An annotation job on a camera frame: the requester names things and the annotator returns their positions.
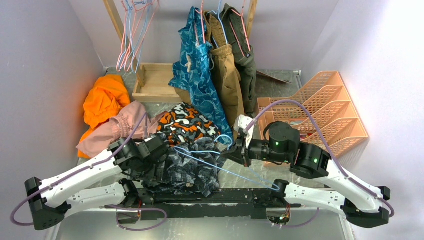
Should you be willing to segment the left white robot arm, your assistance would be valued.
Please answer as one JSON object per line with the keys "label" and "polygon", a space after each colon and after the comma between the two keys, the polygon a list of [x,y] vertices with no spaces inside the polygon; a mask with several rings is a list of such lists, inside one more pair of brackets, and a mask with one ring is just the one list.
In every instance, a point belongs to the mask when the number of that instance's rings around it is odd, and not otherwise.
{"label": "left white robot arm", "polygon": [[138,178],[158,180],[159,168],[169,153],[167,141],[159,136],[141,142],[124,138],[112,143],[100,154],[65,173],[47,178],[29,178],[25,189],[37,231],[49,229],[76,213],[103,206],[141,207],[151,199],[141,194],[132,179],[120,179],[107,186],[91,188],[103,179],[124,172]]}

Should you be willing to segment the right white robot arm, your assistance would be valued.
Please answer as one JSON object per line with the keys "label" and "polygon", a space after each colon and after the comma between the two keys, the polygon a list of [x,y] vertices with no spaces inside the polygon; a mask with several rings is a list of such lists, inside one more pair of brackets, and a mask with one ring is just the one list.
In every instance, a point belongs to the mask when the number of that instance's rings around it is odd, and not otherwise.
{"label": "right white robot arm", "polygon": [[390,211],[383,206],[391,196],[388,187],[367,185],[349,175],[327,151],[302,142],[300,132],[285,122],[269,124],[264,135],[268,138],[246,143],[247,134],[240,132],[235,143],[220,155],[247,168],[253,160],[289,164],[291,173],[330,189],[312,189],[276,179],[275,187],[266,192],[267,196],[260,196],[256,204],[265,208],[316,207],[337,213],[349,223],[365,229],[389,223]]}

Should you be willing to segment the dark leaf print shorts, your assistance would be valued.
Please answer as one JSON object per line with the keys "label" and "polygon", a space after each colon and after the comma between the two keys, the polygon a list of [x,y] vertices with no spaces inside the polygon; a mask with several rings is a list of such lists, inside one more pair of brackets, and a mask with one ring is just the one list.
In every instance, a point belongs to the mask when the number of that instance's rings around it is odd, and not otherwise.
{"label": "dark leaf print shorts", "polygon": [[141,171],[130,171],[136,182],[153,193],[172,193],[190,195],[200,193],[205,197],[220,187],[219,168],[226,158],[219,156],[214,137],[201,137],[191,143],[179,143],[178,149],[168,147],[168,154],[162,157],[163,175],[152,179]]}

